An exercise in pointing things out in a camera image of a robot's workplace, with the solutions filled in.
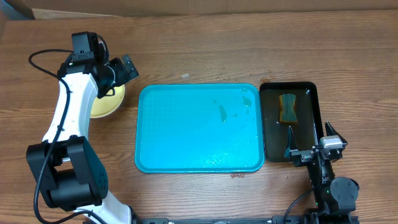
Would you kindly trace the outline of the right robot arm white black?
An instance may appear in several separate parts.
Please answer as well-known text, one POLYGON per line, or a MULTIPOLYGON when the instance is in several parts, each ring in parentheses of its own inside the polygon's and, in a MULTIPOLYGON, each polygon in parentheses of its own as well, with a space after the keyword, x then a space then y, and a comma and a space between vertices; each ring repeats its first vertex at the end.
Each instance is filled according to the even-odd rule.
POLYGON ((288 142, 285 157, 292 159, 295 167, 305 166, 312 188, 295 199, 286 210, 283 223, 358 223, 358 217, 351 216, 356 210, 359 184, 347 177, 336 177, 332 163, 343 157, 348 142, 329 123, 325 123, 326 136, 311 149, 300 151, 292 127, 288 128, 288 142), (301 216, 290 216, 294 205, 313 193, 315 208, 306 209, 301 216))

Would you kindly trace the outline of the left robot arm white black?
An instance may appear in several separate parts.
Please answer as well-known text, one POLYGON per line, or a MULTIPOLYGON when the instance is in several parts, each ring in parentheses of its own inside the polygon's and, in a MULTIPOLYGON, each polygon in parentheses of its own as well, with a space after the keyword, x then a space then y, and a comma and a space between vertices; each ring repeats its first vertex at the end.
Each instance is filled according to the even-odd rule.
POLYGON ((35 178, 34 213, 42 197, 50 208, 87 216, 93 223, 140 223, 134 210, 110 191, 104 165, 88 141, 95 98, 138 77, 128 55, 108 60, 105 54, 70 53, 54 74, 60 93, 52 123, 40 144, 27 148, 26 159, 35 178))

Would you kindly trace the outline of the green yellow sponge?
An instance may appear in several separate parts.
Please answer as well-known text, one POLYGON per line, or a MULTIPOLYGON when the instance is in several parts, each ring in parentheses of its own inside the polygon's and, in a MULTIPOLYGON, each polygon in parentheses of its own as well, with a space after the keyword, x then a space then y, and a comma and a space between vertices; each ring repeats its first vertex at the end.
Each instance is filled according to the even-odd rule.
POLYGON ((296 96, 291 93, 279 95, 279 123, 297 123, 295 112, 296 96))

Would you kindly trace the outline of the yellow plate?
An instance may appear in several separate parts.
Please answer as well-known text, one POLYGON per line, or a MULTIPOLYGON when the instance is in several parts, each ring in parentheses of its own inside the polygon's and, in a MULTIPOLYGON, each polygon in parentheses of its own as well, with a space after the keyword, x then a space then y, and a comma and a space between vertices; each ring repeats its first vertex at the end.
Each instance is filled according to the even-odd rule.
POLYGON ((104 96, 103 98, 95 98, 93 106, 91 109, 90 118, 102 118, 114 111, 116 111, 121 103, 123 102, 125 96, 125 86, 118 86, 114 88, 115 95, 104 96))

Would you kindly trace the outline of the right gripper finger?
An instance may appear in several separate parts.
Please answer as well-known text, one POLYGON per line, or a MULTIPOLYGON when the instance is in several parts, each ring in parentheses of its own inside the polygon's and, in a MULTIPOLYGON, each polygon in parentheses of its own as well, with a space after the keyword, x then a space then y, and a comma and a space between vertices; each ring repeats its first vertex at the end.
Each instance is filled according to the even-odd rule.
POLYGON ((325 131, 326 131, 326 135, 327 136, 338 136, 338 137, 340 137, 338 132, 334 129, 334 127, 331 125, 331 123, 329 121, 327 121, 325 123, 325 131))
POLYGON ((291 126, 288 128, 288 138, 286 152, 297 152, 299 149, 297 147, 297 142, 295 140, 294 131, 291 126))

